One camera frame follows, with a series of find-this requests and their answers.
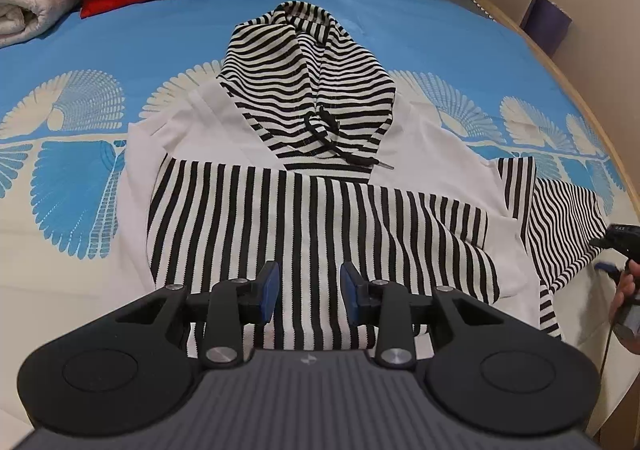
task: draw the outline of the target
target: purple box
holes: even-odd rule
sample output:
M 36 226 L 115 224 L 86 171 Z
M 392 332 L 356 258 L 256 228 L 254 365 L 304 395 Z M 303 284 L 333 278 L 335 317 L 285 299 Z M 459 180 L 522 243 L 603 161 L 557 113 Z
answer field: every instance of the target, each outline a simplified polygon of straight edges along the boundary
M 549 0 L 531 0 L 520 28 L 552 57 L 569 30 L 571 19 Z

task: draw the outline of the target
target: metal screw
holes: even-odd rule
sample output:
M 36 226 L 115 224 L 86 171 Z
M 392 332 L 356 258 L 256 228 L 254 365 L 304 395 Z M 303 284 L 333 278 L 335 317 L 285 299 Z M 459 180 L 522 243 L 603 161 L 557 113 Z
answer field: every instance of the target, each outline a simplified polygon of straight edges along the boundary
M 398 347 L 383 351 L 380 357 L 391 365 L 404 365 L 412 360 L 412 355 L 409 351 Z
M 231 347 L 212 347 L 207 352 L 207 358 L 215 364 L 229 364 L 238 357 L 238 353 Z

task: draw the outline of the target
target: hand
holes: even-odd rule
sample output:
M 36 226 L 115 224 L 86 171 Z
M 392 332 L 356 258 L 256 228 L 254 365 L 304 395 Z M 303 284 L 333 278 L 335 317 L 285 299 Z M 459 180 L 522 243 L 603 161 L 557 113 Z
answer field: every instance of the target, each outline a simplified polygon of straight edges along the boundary
M 609 308 L 609 322 L 613 323 L 616 316 L 616 312 L 620 309 L 625 298 L 633 295 L 636 292 L 636 284 L 634 283 L 634 277 L 640 276 L 640 264 L 635 263 L 633 260 L 629 261 L 629 271 L 625 271 L 620 276 L 620 283 L 616 289 L 616 295 L 611 301 L 611 307 Z M 620 340 L 622 346 L 631 353 L 640 354 L 640 338 L 635 340 Z

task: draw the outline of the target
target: black circular pad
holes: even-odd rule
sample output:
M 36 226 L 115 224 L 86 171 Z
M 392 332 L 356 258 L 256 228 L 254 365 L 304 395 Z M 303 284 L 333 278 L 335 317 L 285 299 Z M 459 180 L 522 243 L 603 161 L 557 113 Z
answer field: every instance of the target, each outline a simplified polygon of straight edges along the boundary
M 598 373 L 583 354 L 519 322 L 457 335 L 432 358 L 426 384 L 453 416 L 507 436 L 580 426 L 599 389 Z
M 554 366 L 537 354 L 503 351 L 487 356 L 480 364 L 482 377 L 490 385 L 514 394 L 531 394 L 551 385 Z
M 73 356 L 62 369 L 66 382 L 85 392 L 106 392 L 127 385 L 138 372 L 135 359 L 122 351 L 98 349 Z
M 193 381 L 186 355 L 150 325 L 89 324 L 37 349 L 18 373 L 36 425 L 77 436 L 133 432 L 174 411 Z

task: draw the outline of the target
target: cable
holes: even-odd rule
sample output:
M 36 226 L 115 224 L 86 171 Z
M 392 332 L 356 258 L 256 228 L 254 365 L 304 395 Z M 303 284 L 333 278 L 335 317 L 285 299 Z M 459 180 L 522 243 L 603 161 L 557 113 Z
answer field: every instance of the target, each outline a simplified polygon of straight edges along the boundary
M 604 354 L 602 356 L 602 364 L 600 366 L 600 383 L 602 383 L 602 375 L 604 373 L 604 364 L 607 363 L 607 354 L 609 354 L 609 344 L 611 342 L 611 335 L 613 334 L 613 324 L 609 327 L 609 336 L 607 336 L 607 345 L 604 347 Z

